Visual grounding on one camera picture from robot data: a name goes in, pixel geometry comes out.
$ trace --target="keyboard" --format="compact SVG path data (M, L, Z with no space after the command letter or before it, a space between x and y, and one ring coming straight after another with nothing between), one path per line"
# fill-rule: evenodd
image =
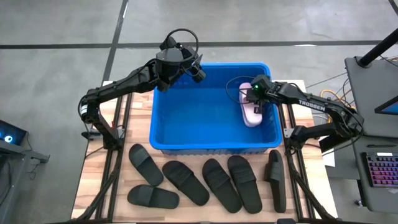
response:
M398 153L364 152L372 187L398 187Z

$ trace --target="blue plastic bin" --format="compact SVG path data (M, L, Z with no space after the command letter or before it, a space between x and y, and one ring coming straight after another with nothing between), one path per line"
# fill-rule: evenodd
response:
M207 63L206 78L195 83L188 75L166 92L155 90L150 144L164 154L257 154L282 142L276 105L264 105L262 123L244 124L241 106L225 92L237 76L270 76L263 63ZM238 100L239 86L251 78L231 82L228 90Z

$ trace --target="black slipper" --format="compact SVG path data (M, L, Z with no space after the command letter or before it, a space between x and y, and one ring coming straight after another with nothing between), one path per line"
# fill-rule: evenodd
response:
M228 159L228 169L244 209L250 214L259 213L262 210L262 203L256 177L249 162L241 156L231 156Z
M129 159L131 164L152 186L158 186L163 181L163 174L156 166L144 146L135 144L131 146L129 151Z
M195 177L192 170L179 161L170 161L162 168L165 177L191 201L202 206L209 201L209 192Z
M130 190L127 201L133 205L174 209L180 203L180 197L168 190L150 185L138 185Z
M271 184L274 209L278 213L286 212L285 172L282 156L279 151L272 150L264 172L264 180Z
M232 186L231 179L215 159L209 159L203 165L203 178L210 190L230 213L242 208L242 202Z

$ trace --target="gray floor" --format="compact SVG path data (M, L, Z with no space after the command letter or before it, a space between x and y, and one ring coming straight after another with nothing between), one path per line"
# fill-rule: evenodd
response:
M0 0L0 45L111 43L121 3ZM388 0L130 0L119 42L160 42L179 27L192 29L203 42L381 40L397 24ZM185 34L175 37L192 41ZM371 47L224 47L200 53L203 62L263 62L273 79L303 79L311 85L345 72L344 58ZM156 52L118 49L110 79L126 76ZM34 150L51 154L35 180L25 179L13 223L68 220L86 147L76 107L87 89L100 85L108 54L109 49L0 50L0 119L30 131ZM393 55L397 46L384 54ZM308 91L336 91L345 80L343 75ZM330 183L344 220L398 223L396 215L356 208L355 182Z

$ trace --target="wooden table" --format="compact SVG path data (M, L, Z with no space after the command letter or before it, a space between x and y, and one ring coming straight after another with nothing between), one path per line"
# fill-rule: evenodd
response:
M289 82L295 82L302 90L305 89L305 85L302 80L289 80ZM262 200L262 211L260 213L251 215L242 208L238 213L230 214L210 191L210 199L208 203L202 207L196 206L187 198L187 196L178 191L166 178L159 187L178 193L180 196L180 205L176 209L166 210L160 208L147 208L130 204L127 201L128 192L136 185L147 184L137 170L133 168L128 158L129 149L135 143L142 144L148 150L160 169L166 162L171 160L185 163L192 171L194 171L196 177L207 189L208 186L203 180L201 169L203 164L209 158L215 158L224 170L227 170L228 172L227 160L230 155L167 156L162 154L161 151L153 149L149 144L152 97L153 92L134 94L133 96L115 204L114 222L274 222L278 218L296 219L294 200L285 157L283 157L287 195L287 209L285 213L276 213L274 211L270 185L262 180L264 167L268 161L268 152L271 151L270 149L265 154L243 155L243 157L249 161L257 178L257 186ZM116 100L112 100L101 105L101 113L109 122L113 119L115 105ZM310 109L299 105L293 105L293 108L297 125L314 125ZM318 144L316 140L311 140L308 143ZM101 146L102 141L93 141L90 143L87 153L90 153ZM283 155L285 150L283 142L282 145L276 149ZM337 217L335 203L331 194L320 150L316 147L305 146L302 151L311 191L327 211ZM101 185L105 157L106 151L101 150L96 154L91 155L85 161L72 211L72 218L76 218L81 215L98 193ZM304 194L301 189L299 192L304 216L308 217ZM107 198L105 199L105 211L107 211L108 207Z

